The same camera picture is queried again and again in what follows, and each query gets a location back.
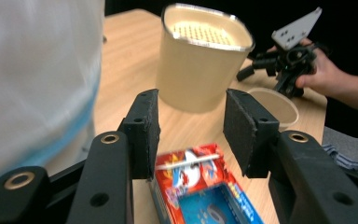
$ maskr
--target beige bowl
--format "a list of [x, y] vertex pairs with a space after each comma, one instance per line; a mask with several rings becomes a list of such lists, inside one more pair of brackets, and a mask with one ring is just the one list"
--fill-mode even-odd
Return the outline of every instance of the beige bowl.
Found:
[[280, 122], [280, 131], [294, 125], [298, 121], [298, 109], [296, 105], [277, 91], [267, 88], [253, 88], [247, 92]]

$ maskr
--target paper cup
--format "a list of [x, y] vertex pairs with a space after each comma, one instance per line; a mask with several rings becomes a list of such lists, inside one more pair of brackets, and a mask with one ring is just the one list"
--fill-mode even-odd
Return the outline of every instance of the paper cup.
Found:
[[159, 97], [188, 112], [219, 105], [255, 43], [235, 16], [205, 7], [167, 6], [162, 13]]
[[280, 131], [298, 121], [296, 105], [284, 95], [267, 88], [253, 88], [247, 91], [280, 122]]

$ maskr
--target red box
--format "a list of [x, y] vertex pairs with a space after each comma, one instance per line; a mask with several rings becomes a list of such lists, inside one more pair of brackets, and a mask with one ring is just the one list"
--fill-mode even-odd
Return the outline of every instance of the red box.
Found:
[[217, 144], [160, 154], [156, 168], [178, 162], [187, 164], [156, 169], [150, 185], [161, 223], [263, 223]]

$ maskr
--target table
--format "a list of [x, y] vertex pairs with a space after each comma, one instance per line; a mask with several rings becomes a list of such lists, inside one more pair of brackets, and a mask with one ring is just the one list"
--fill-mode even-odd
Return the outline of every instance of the table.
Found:
[[[121, 12], [105, 18], [102, 79], [95, 106], [96, 134], [115, 131], [136, 95], [155, 89], [161, 35], [160, 17], [141, 9]], [[243, 67], [251, 61], [246, 60]], [[266, 72], [256, 73], [242, 82], [233, 79], [230, 88], [248, 91], [253, 87], [272, 88], [275, 77]], [[312, 135], [322, 143], [326, 99], [315, 91], [305, 89], [303, 97], [293, 99], [299, 120], [289, 127]], [[225, 100], [213, 111], [192, 114], [178, 111], [158, 99], [161, 128], [158, 153], [217, 143], [225, 153], [228, 169], [237, 178], [265, 223], [278, 223], [269, 194], [267, 179], [241, 176], [241, 169], [223, 134]], [[133, 180], [135, 223], [158, 223], [156, 207], [148, 183]]]

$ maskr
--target white fabric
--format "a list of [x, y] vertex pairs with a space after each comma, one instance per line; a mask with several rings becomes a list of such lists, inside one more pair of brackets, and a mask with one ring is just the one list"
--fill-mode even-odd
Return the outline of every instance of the white fabric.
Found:
[[0, 175], [43, 165], [90, 123], [104, 0], [0, 0]]

